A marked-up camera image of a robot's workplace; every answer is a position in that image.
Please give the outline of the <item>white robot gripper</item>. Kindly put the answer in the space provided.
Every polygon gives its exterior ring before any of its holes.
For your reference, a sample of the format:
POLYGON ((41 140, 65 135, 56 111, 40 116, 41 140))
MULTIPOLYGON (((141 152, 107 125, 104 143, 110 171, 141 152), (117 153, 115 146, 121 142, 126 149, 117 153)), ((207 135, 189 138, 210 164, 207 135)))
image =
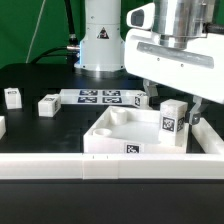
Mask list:
POLYGON ((156 34, 131 29, 125 43, 126 70, 145 78, 143 88, 150 103, 158 96, 155 82, 196 95, 188 113, 188 123, 196 125, 208 100, 224 104, 224 35, 209 33, 190 40, 185 50, 157 42, 156 34))

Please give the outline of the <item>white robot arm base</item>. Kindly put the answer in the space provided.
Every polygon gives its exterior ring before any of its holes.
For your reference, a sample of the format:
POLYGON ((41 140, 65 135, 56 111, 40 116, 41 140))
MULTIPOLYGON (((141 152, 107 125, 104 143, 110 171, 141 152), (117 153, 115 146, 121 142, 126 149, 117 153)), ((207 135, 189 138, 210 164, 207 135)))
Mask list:
POLYGON ((85 36, 75 70, 93 78, 112 78, 124 69, 120 34, 121 0, 85 0, 85 36))

